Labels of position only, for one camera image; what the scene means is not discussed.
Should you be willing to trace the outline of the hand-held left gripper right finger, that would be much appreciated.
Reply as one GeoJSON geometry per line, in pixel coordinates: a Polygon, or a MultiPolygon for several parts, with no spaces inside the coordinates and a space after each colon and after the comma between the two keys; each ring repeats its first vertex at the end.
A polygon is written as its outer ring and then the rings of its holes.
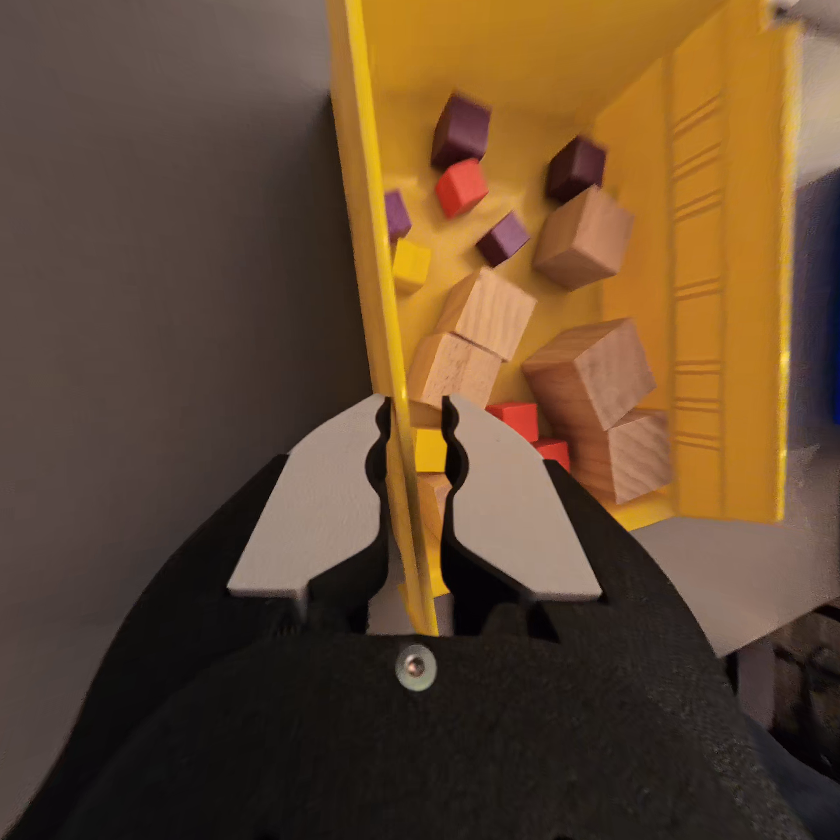
{"type": "Polygon", "coordinates": [[[455,635],[478,635],[497,606],[602,598],[551,463],[527,439],[462,395],[442,402],[450,483],[441,571],[455,635]]]}

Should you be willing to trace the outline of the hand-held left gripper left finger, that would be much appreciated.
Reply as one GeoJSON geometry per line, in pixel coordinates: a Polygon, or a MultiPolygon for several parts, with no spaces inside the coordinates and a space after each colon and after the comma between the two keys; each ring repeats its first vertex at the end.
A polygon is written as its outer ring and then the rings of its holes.
{"type": "Polygon", "coordinates": [[[371,599],[389,574],[391,426],[391,399],[373,394],[293,446],[228,594],[280,599],[302,624],[368,634],[371,599]]]}

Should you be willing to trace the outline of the pile of wooden cubes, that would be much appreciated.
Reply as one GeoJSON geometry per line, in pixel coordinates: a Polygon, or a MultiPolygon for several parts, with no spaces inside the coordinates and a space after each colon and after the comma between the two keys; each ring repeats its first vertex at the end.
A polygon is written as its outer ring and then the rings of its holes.
{"type": "Polygon", "coordinates": [[[566,114],[493,104],[480,166],[488,195],[446,218],[429,164],[446,92],[376,101],[383,181],[399,189],[410,240],[430,251],[417,290],[395,292],[409,384],[438,373],[437,357],[413,373],[417,348],[443,350],[465,305],[438,322],[452,289],[476,273],[535,300],[516,352],[497,364],[487,402],[533,403],[540,433],[569,446],[571,474],[633,530],[674,516],[676,467],[666,409],[669,323],[659,287],[664,198],[649,170],[663,163],[654,125],[634,138],[621,96],[580,126],[566,114]]]}

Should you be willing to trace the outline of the blue plastic bin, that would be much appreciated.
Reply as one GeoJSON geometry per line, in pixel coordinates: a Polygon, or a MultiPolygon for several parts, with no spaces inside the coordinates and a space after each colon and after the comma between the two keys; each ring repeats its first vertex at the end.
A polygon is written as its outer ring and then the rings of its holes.
{"type": "Polygon", "coordinates": [[[839,170],[796,194],[791,327],[791,420],[801,431],[838,425],[839,170]]]}

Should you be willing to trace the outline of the yellow plastic bin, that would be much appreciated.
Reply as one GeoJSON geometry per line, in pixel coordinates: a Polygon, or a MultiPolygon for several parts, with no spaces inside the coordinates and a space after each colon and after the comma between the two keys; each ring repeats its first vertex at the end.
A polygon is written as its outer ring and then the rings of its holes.
{"type": "Polygon", "coordinates": [[[327,2],[332,112],[375,392],[393,398],[389,495],[402,597],[437,634],[436,549],[414,478],[405,372],[476,241],[514,211],[532,240],[501,267],[538,299],[492,398],[562,329],[635,320],[666,410],[671,486],[610,511],[784,515],[802,27],[769,2],[327,2]],[[623,270],[564,292],[530,268],[550,160],[577,134],[635,215],[623,270]]]}

